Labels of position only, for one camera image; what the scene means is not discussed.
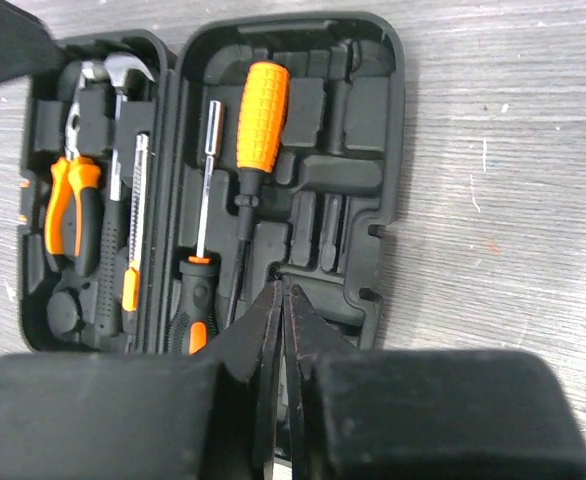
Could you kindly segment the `orange handled screwdriver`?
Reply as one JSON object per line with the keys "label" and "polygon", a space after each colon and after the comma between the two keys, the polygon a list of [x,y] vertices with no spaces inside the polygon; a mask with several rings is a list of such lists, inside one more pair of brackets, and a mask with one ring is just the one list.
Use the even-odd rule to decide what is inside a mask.
{"label": "orange handled screwdriver", "polygon": [[289,83],[288,70],[267,61],[252,64],[246,78],[236,142],[240,182],[239,194],[235,198],[238,207],[238,247],[224,322],[226,327],[235,320],[264,179],[273,171],[277,159],[286,118]]}

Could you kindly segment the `orange black pliers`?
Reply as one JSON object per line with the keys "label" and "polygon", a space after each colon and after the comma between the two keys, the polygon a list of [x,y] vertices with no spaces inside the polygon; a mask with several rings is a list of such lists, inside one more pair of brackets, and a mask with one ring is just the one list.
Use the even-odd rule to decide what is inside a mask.
{"label": "orange black pliers", "polygon": [[74,268],[81,277],[90,276],[99,261],[100,228],[103,218],[99,190],[101,170],[78,147],[80,104],[75,100],[64,127],[64,155],[51,166],[52,190],[44,223],[47,252],[63,256],[63,223],[68,205],[74,205]]}

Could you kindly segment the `black plastic tool case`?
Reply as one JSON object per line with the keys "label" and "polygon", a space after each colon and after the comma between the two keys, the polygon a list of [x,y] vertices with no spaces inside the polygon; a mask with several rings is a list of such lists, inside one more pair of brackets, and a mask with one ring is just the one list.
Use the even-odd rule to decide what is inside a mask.
{"label": "black plastic tool case", "polygon": [[[239,111],[249,68],[261,61],[288,70],[289,96],[277,159],[255,214],[235,320],[267,284],[285,279],[301,286],[319,316],[346,339],[363,349],[373,345],[381,317],[378,231],[396,212],[405,117],[404,50],[389,22],[360,11],[245,17],[203,26],[179,53],[145,30],[56,44],[62,65],[31,79],[21,158],[18,325],[30,349],[170,352],[180,262],[195,254],[197,242],[210,100],[219,100],[224,114],[206,251],[219,267],[215,335],[226,327],[238,247]],[[88,88],[82,69],[120,51],[139,57],[154,74],[131,90],[116,136],[128,213],[121,308],[139,133],[149,135],[143,250],[137,309],[122,308],[122,333],[99,340],[93,327],[96,268],[88,277],[74,268],[74,205],[64,216],[63,256],[47,252],[44,223],[50,168],[64,155],[68,112]]]}

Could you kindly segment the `black handled screwdriver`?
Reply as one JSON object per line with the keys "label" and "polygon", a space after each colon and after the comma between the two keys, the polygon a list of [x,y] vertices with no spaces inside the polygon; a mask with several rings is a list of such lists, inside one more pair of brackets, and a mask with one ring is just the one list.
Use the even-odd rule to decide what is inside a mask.
{"label": "black handled screwdriver", "polygon": [[195,354],[215,335],[214,296],[219,267],[207,255],[206,234],[214,166],[221,150],[224,106],[210,100],[204,139],[204,172],[195,254],[180,262],[182,274],[178,311],[168,334],[168,350]]}

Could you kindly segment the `black handled claw hammer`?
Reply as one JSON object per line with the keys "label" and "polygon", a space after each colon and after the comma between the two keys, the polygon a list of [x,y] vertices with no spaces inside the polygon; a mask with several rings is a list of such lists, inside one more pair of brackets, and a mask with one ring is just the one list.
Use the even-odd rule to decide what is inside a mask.
{"label": "black handled claw hammer", "polygon": [[80,135],[80,146],[88,156],[98,159],[98,205],[103,208],[99,223],[99,252],[93,255],[97,290],[93,327],[97,339],[113,339],[122,333],[121,253],[128,236],[128,213],[123,193],[122,155],[116,136],[123,105],[130,92],[142,80],[154,80],[154,74],[136,55],[114,52],[105,59],[92,61],[82,69],[88,88],[80,105],[87,118]]}

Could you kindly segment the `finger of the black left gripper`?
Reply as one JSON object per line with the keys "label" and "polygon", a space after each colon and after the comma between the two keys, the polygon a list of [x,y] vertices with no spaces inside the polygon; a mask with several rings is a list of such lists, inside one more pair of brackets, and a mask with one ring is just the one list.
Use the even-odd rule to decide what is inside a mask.
{"label": "finger of the black left gripper", "polygon": [[0,1],[0,83],[62,65],[62,50],[34,15]]}

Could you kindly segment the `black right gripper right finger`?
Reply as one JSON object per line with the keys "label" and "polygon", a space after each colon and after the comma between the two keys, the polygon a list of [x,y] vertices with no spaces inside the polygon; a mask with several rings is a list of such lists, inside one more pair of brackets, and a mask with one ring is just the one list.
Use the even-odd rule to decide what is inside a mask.
{"label": "black right gripper right finger", "polygon": [[586,479],[552,369],[519,350],[361,350],[284,291],[296,479]]}

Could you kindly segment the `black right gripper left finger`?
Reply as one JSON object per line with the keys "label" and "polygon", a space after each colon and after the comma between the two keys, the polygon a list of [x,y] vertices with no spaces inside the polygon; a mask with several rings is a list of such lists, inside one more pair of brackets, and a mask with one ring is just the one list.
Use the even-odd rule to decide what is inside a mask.
{"label": "black right gripper left finger", "polygon": [[193,355],[0,357],[0,479],[269,479],[283,286]]}

